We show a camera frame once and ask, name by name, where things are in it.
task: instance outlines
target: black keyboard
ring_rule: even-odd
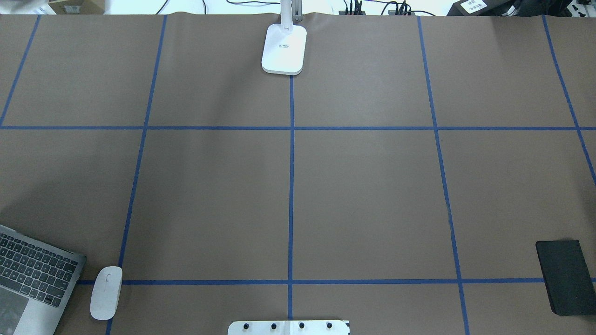
[[[77,265],[62,255],[0,234],[0,285],[48,305],[60,306]]]

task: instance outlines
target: vertical blue line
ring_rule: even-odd
[[[25,60],[27,59],[27,54],[29,54],[29,49],[31,49],[31,44],[33,43],[33,38],[35,37],[35,32],[39,26],[39,20],[41,20],[41,15],[38,15],[37,19],[35,20],[35,25],[33,25],[33,30],[31,31],[31,35],[29,36],[29,41],[27,42],[27,46],[25,47],[25,52],[23,53],[23,58],[21,58],[21,63],[18,65],[17,74],[14,76],[13,85],[8,92],[8,97],[6,98],[6,103],[4,104],[4,109],[2,110],[2,116],[0,116],[0,126],[4,122],[4,118],[6,117],[6,113],[8,112],[8,106],[10,105],[10,101],[13,98],[14,90],[17,88],[18,78],[21,76],[21,71],[23,70],[23,66],[25,65]]]
[[[294,279],[294,76],[290,76],[290,196],[288,216],[288,320],[293,315],[292,280]]]
[[[143,158],[143,151],[145,148],[145,139],[147,137],[147,128],[149,126],[149,116],[151,114],[151,105],[153,103],[153,92],[155,91],[155,83],[157,80],[157,71],[159,69],[159,59],[162,56],[162,45],[163,45],[163,37],[166,32],[166,22],[167,22],[167,15],[164,15],[163,21],[162,21],[162,32],[159,36],[159,44],[157,46],[157,56],[155,59],[155,66],[153,68],[153,79],[151,80],[151,89],[149,90],[149,99],[147,101],[147,111],[145,112],[145,122],[143,124],[143,133],[141,135],[141,143],[139,145],[139,154],[136,158],[135,176],[132,180],[131,199],[128,203],[128,212],[126,213],[126,223],[124,226],[124,233],[122,234],[122,245],[120,246],[120,256],[118,258],[118,266],[119,267],[122,267],[122,263],[124,262],[124,253],[126,251],[126,242],[128,240],[128,231],[129,231],[129,228],[131,225],[132,206],[134,205],[134,202],[135,202],[136,184],[139,180],[139,171],[141,170],[141,162],[142,162],[142,158]],[[111,325],[112,325],[112,320],[110,319],[106,328],[105,328],[105,335],[110,335]]]
[[[586,161],[588,162],[588,168],[590,169],[590,174],[592,175],[592,181],[596,185],[596,173],[594,173],[594,167],[592,166],[592,160],[590,159],[590,155],[588,154],[588,149],[586,148],[586,143],[583,140],[582,131],[579,128],[578,118],[575,115],[575,111],[573,109],[573,104],[571,104],[571,98],[569,97],[569,92],[567,91],[567,86],[565,85],[565,80],[563,79],[563,74],[561,73],[561,68],[559,68],[557,55],[555,55],[555,48],[552,44],[551,33],[548,29],[547,17],[542,15],[542,23],[544,24],[544,31],[547,34],[548,40],[548,47],[551,50],[552,62],[555,64],[555,69],[557,70],[557,75],[559,76],[559,81],[561,82],[561,87],[563,87],[563,94],[565,95],[565,100],[567,100],[567,105],[569,106],[569,112],[571,112],[571,118],[573,119],[573,124],[575,124],[575,128],[578,132],[579,142],[582,144],[583,155],[586,157]]]
[[[455,273],[457,274],[457,281],[458,281],[458,288],[460,291],[460,304],[461,304],[461,314],[464,321],[464,331],[466,335],[470,335],[470,326],[468,324],[468,312],[465,307],[465,296],[464,296],[464,285],[461,280],[461,270],[460,270],[460,257],[457,252],[457,241],[455,239],[455,227],[453,225],[453,216],[451,214],[451,202],[449,201],[449,190],[447,189],[447,178],[445,177],[445,166],[443,165],[443,152],[441,150],[441,144],[439,139],[439,128],[437,125],[437,117],[434,112],[434,100],[433,100],[433,90],[430,84],[430,73],[429,73],[429,64],[426,58],[426,49],[424,47],[424,34],[422,31],[422,22],[420,21],[420,16],[417,17],[418,20],[418,32],[420,34],[420,47],[422,49],[422,59],[424,63],[424,74],[426,76],[426,88],[429,93],[429,103],[430,103],[430,114],[433,118],[433,127],[434,127],[434,141],[437,147],[437,155],[439,156],[439,168],[441,171],[441,180],[443,182],[443,195],[445,197],[445,204],[447,205],[447,214],[449,217],[449,229],[451,230],[451,248],[453,250],[453,259],[455,261]]]

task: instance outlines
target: white mouse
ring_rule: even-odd
[[[91,293],[91,316],[97,320],[109,320],[116,314],[120,286],[122,285],[122,268],[108,266],[100,271]]]

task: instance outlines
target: laptop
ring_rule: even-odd
[[[54,334],[85,262],[0,225],[0,334]]]

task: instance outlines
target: cardboard box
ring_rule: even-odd
[[[460,0],[449,10],[449,16],[478,16],[511,0]]]
[[[56,14],[103,14],[105,0],[57,0],[48,5]]]

